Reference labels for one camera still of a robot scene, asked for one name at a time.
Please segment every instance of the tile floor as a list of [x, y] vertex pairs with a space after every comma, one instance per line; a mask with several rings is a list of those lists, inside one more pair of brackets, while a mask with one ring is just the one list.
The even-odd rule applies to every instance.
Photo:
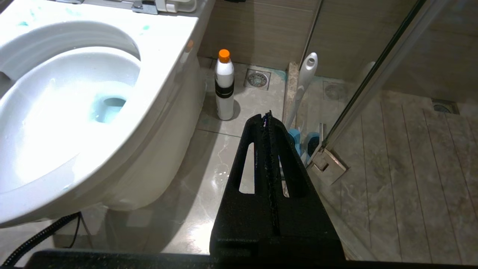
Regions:
[[[311, 84], [308, 127], [345, 107], [335, 83]], [[459, 107], [444, 114], [430, 98], [382, 91], [334, 148], [348, 171], [331, 186], [315, 180], [377, 260], [478, 265], [478, 121], [476, 107]]]
[[[248, 118], [271, 110], [281, 119], [285, 89], [284, 71], [235, 64], [235, 114], [230, 121], [216, 115], [215, 61], [199, 59], [207, 79], [204, 107], [181, 167], [166, 192], [154, 203], [131, 212], [116, 212], [101, 205], [82, 211], [74, 248], [147, 253], [209, 252], [209, 236], [228, 173]], [[247, 68], [271, 72], [268, 90], [244, 87]], [[248, 151], [240, 191], [253, 192], [253, 152]], [[0, 261], [51, 222], [0, 229]], [[73, 239], [76, 222], [48, 238], [35, 250], [65, 247]], [[32, 252], [16, 266], [23, 266]]]

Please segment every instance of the cleaning bottle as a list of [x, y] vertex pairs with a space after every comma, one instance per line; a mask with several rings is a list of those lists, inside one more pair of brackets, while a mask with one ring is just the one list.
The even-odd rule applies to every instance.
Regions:
[[234, 66], [230, 52], [226, 49], [219, 51], [215, 77], [217, 115], [219, 119], [227, 121], [234, 115]]

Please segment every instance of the metal frame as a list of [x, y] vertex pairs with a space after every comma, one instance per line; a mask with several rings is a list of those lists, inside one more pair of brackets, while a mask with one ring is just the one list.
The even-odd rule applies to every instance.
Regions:
[[379, 56], [377, 63], [362, 81], [351, 101], [339, 116], [322, 146], [317, 147], [310, 160], [314, 159], [314, 156], [319, 151], [323, 151], [323, 148], [327, 150], [333, 149], [342, 134], [348, 130], [350, 124], [360, 115], [369, 101], [378, 94], [392, 72], [448, 1], [417, 1], [385, 50]]

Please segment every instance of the floor drain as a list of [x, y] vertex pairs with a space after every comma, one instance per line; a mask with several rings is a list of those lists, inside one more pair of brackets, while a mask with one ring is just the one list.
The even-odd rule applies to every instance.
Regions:
[[247, 69], [244, 86], [261, 90], [269, 89], [270, 72], [263, 72], [254, 69]]
[[453, 101], [432, 98], [432, 104], [435, 111], [460, 115], [458, 106]]

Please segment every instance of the shower floor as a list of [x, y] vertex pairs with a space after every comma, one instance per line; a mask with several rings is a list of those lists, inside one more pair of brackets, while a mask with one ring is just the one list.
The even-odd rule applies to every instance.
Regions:
[[[331, 83], [311, 84], [307, 126], [331, 127], [345, 107], [350, 94]], [[476, 138], [478, 119], [382, 91], [334, 148], [348, 171], [314, 183], [377, 260], [478, 265]]]

